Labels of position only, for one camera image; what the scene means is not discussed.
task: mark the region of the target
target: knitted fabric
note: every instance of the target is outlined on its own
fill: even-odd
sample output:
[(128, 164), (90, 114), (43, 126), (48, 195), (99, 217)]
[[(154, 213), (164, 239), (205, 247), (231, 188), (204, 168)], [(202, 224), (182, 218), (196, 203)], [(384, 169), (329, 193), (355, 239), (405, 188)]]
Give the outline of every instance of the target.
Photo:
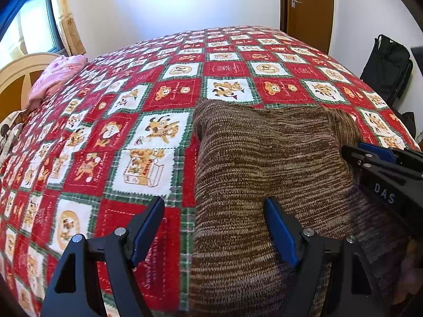
[[(344, 111), (320, 106), (256, 109), (203, 100), (194, 113), (201, 140), (190, 277), (192, 316), (272, 316), (295, 273), (269, 237), (263, 200), (320, 235), (357, 236), (385, 296), (407, 243), (404, 231), (354, 185), (340, 155), (360, 132)], [(323, 274), (310, 315), (324, 301)]]

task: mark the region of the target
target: pink pillow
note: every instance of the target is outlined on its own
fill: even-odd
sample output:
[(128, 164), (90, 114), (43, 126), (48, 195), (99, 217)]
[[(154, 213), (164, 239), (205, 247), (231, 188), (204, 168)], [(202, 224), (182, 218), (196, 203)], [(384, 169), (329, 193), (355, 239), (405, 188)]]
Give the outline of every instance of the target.
[(64, 84), (77, 75), (87, 63), (88, 59), (83, 55), (60, 56), (51, 62), (29, 92), (26, 106), (29, 112), (39, 108), (45, 98), (61, 90)]

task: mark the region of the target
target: metal screw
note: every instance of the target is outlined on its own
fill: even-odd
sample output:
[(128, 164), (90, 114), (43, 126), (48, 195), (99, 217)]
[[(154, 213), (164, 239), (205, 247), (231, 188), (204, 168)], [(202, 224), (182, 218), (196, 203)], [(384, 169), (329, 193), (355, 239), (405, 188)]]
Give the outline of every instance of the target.
[(346, 241), (347, 241), (348, 243), (353, 244), (353, 243), (355, 243), (355, 242), (357, 241), (357, 239), (356, 239), (353, 235), (348, 235), (348, 236), (346, 237)]
[(314, 235), (314, 230), (313, 230), (313, 229), (311, 229), (311, 228), (305, 228), (305, 229), (302, 231), (302, 233), (304, 234), (304, 236), (311, 237), (311, 236), (313, 236), (313, 235)]
[(122, 236), (126, 233), (126, 229), (123, 227), (115, 229), (115, 235), (116, 236)]
[(72, 237), (72, 241), (74, 241), (75, 243), (81, 242), (82, 241), (82, 235), (81, 234), (76, 234)]

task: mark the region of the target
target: window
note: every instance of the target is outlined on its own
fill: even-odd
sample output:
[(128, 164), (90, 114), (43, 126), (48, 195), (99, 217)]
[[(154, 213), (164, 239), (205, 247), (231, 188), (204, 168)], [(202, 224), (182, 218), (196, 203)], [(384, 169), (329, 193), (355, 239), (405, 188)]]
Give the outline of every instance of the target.
[(27, 0), (0, 41), (0, 68), (22, 54), (65, 53), (51, 0)]

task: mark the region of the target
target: door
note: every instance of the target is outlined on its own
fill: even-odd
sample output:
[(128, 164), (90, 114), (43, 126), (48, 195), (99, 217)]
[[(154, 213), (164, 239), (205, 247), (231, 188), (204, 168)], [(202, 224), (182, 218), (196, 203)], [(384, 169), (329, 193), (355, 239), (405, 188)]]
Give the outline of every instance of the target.
[(328, 53), (334, 0), (288, 0), (286, 31), (292, 37)]

